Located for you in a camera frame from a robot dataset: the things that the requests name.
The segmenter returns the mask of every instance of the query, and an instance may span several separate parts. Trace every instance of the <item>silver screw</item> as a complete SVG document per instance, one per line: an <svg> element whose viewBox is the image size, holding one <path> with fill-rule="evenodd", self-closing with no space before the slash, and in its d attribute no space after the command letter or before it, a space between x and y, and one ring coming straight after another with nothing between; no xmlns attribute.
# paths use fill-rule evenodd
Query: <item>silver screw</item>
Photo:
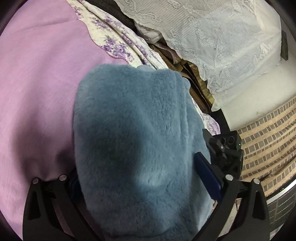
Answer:
<svg viewBox="0 0 296 241"><path fill-rule="evenodd" d="M253 181L254 181L255 184L260 184L260 180L258 178L254 178Z"/></svg>
<svg viewBox="0 0 296 241"><path fill-rule="evenodd" d="M38 178L34 178L33 181L32 181L33 184L37 184L38 182L39 182Z"/></svg>
<svg viewBox="0 0 296 241"><path fill-rule="evenodd" d="M230 175L230 174L227 174L227 175L225 176L225 178L226 178L226 180L228 180L228 181L232 181L232 180L233 180L233 176Z"/></svg>
<svg viewBox="0 0 296 241"><path fill-rule="evenodd" d="M59 176L60 181L65 181L66 179L67 179L67 176L65 174Z"/></svg>

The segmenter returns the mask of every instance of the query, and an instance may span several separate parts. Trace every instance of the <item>floral fabric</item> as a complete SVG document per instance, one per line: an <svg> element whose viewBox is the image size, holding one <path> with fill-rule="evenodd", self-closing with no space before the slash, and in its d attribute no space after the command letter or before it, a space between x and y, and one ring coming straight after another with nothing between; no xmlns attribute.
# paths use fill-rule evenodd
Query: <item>floral fabric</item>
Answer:
<svg viewBox="0 0 296 241"><path fill-rule="evenodd" d="M149 48L144 39L115 17L84 0L67 0L79 20L87 26L90 37L110 56L122 58L131 66L148 65L166 69L158 53Z"/></svg>

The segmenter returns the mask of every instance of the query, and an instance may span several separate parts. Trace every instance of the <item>white surface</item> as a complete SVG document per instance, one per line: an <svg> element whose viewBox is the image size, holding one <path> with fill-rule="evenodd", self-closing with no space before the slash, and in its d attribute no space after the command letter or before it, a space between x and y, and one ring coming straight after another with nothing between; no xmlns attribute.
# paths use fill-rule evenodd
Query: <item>white surface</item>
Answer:
<svg viewBox="0 0 296 241"><path fill-rule="evenodd" d="M282 61L222 108L231 130L262 117L296 95L296 58Z"/></svg>
<svg viewBox="0 0 296 241"><path fill-rule="evenodd" d="M115 0L197 65L218 110L280 61L281 22L265 0Z"/></svg>

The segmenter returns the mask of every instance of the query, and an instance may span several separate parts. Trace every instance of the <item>striped cloth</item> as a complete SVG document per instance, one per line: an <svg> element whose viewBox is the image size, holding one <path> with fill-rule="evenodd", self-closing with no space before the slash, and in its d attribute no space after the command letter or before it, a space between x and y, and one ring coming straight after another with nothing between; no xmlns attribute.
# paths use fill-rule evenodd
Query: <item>striped cloth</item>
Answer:
<svg viewBox="0 0 296 241"><path fill-rule="evenodd" d="M296 96L238 130L244 161L241 180L259 178L265 196L296 174Z"/></svg>

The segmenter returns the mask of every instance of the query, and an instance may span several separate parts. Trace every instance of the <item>fuzzy blue cushion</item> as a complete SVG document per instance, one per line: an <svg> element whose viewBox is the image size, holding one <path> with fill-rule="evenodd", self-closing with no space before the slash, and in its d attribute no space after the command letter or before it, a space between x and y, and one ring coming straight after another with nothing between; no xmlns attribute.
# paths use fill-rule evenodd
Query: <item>fuzzy blue cushion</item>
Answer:
<svg viewBox="0 0 296 241"><path fill-rule="evenodd" d="M112 240L191 240L212 200L193 168L209 160L178 72L100 65L80 83L75 158L88 210Z"/></svg>

